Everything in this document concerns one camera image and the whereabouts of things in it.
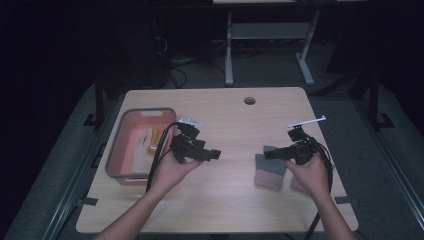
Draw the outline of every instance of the wooden table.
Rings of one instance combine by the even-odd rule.
[[[244,102],[256,100],[254,105]],[[198,139],[206,149],[221,150],[219,160],[203,163],[160,202],[142,232],[146,233],[249,233],[307,231],[317,209],[306,195],[290,188],[293,175],[286,171],[283,188],[273,191],[254,185],[255,154],[264,145],[293,144],[286,125],[315,119],[301,88],[223,88],[196,90],[143,90],[126,95],[112,130],[77,230],[100,232],[124,213],[145,191],[142,186],[121,186],[108,177],[105,162],[121,115],[132,108],[170,107],[177,118],[203,122]],[[326,146],[318,123],[303,129]],[[333,197],[346,196],[334,170]],[[349,203],[337,205],[352,230],[358,222]],[[323,231],[321,223],[317,231]]]

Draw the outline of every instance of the human hand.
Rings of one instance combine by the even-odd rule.
[[[312,198],[329,194],[327,171],[319,153],[315,153],[304,165],[297,165],[290,160],[282,160],[282,162]]]
[[[172,153],[167,153],[159,162],[149,191],[157,191],[164,196],[180,183],[189,172],[199,167],[200,164],[202,164],[201,161],[181,164]]]

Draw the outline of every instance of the hole in table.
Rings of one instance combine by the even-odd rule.
[[[253,105],[256,103],[256,99],[252,97],[247,97],[244,99],[244,103],[246,103],[247,105]]]

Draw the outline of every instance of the black cable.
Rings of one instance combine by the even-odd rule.
[[[165,156],[166,153],[168,153],[166,152],[163,156],[160,155],[163,144],[165,143],[165,140],[166,140],[166,136],[168,135],[168,131],[171,127],[178,124],[179,124],[178,122],[173,122],[169,124],[168,127],[166,127],[162,133],[162,136],[159,140],[158,148],[156,149],[155,157],[153,158],[152,166],[150,168],[149,177],[147,179],[146,192],[149,191],[150,187],[152,186],[153,176],[155,175],[155,171],[157,166],[159,165],[159,161],[162,159],[163,156]]]

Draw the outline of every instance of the small box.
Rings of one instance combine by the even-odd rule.
[[[126,111],[121,117],[113,139],[106,162],[106,173],[121,185],[146,184],[148,172],[132,172],[135,159],[134,151],[137,144],[141,137],[146,136],[149,129],[165,129],[175,121],[176,113],[171,108],[130,109]],[[172,128],[168,132],[164,146],[169,145],[170,135],[172,135]]]

